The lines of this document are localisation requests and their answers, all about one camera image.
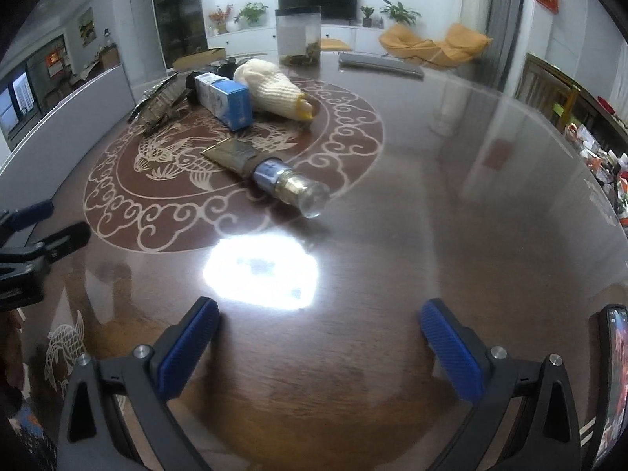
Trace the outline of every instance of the window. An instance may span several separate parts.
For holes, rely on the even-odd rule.
[[[17,80],[13,81],[13,91],[15,99],[18,100],[18,106],[23,115],[26,115],[35,106],[35,98],[31,92],[30,84],[23,73]]]
[[[11,94],[7,88],[0,94],[0,128],[5,134],[13,129],[20,119],[13,108],[13,101],[11,101]]]

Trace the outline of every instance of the knit glove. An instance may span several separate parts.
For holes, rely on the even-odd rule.
[[[235,70],[234,81],[249,87],[251,102],[257,109],[292,120],[313,119],[313,108],[305,94],[271,62],[252,58]]]

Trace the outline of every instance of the snack package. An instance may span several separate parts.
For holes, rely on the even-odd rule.
[[[617,217],[622,227],[628,228],[628,172],[617,176]]]

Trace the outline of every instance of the metal screw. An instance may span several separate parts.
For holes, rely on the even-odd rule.
[[[133,355],[137,359],[143,359],[151,353],[152,349],[150,345],[138,345],[133,349]]]
[[[555,367],[559,367],[563,364],[563,358],[561,358],[558,354],[550,354],[549,362],[552,363]]]
[[[495,359],[505,359],[506,356],[508,356],[508,352],[506,352],[506,349],[504,349],[503,347],[496,345],[491,349],[491,355]]]
[[[80,367],[84,367],[85,365],[87,365],[87,363],[89,363],[89,361],[91,361],[92,358],[90,358],[89,354],[87,354],[86,352],[84,352],[83,354],[81,354],[79,357],[77,357],[75,363],[80,366]]]

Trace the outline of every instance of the human hand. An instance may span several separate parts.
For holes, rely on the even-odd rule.
[[[19,329],[22,319],[17,310],[0,313],[0,368],[5,377],[0,382],[10,387],[24,389],[24,365],[22,364],[22,342]]]

